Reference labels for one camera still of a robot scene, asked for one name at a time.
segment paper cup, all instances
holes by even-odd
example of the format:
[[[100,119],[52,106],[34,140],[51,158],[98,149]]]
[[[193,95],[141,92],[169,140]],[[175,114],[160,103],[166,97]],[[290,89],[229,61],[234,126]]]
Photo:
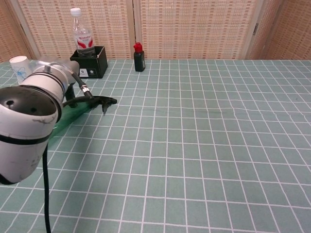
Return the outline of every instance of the paper cup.
[[[32,73],[30,62],[26,56],[17,56],[10,59],[10,64],[17,77],[18,84]]]

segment small black bottle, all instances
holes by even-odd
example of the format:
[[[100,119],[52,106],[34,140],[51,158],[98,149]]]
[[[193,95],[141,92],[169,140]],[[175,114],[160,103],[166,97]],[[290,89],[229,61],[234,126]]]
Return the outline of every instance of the small black bottle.
[[[145,68],[145,52],[142,50],[141,43],[137,42],[134,45],[134,64],[135,64],[135,70],[142,72]]]

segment wooden panel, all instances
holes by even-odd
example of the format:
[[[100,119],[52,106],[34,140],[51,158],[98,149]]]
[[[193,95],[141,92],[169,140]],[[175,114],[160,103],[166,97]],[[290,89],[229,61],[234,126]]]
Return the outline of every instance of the wooden panel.
[[[262,6],[258,20],[257,32],[252,38],[252,42],[247,52],[247,59],[262,59],[262,52],[269,33],[271,33],[273,22],[282,0],[266,0]]]
[[[256,0],[141,0],[148,58],[236,59]]]
[[[75,46],[70,9],[80,7],[95,45],[104,45],[108,58],[131,58],[126,0],[18,1],[41,54],[71,56]]]
[[[4,1],[0,7],[0,27],[0,62],[7,62],[10,58],[20,55],[31,58],[15,19]]]
[[[266,59],[311,59],[311,1],[286,0],[268,45]]]

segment black box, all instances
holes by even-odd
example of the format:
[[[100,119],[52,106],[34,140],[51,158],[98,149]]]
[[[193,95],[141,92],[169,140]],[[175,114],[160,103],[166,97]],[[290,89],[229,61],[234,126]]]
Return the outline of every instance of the black box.
[[[106,51],[104,46],[95,46],[97,57],[79,57],[77,50],[70,57],[80,65],[80,78],[101,79],[108,67]]]

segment green grid tablecloth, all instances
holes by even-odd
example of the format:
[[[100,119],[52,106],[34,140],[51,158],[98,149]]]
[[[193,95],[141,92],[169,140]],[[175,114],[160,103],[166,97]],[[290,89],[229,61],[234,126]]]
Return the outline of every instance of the green grid tablecloth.
[[[311,232],[310,61],[108,65],[86,83],[118,104],[50,142],[54,233]],[[44,232],[40,167],[0,186],[0,232]]]

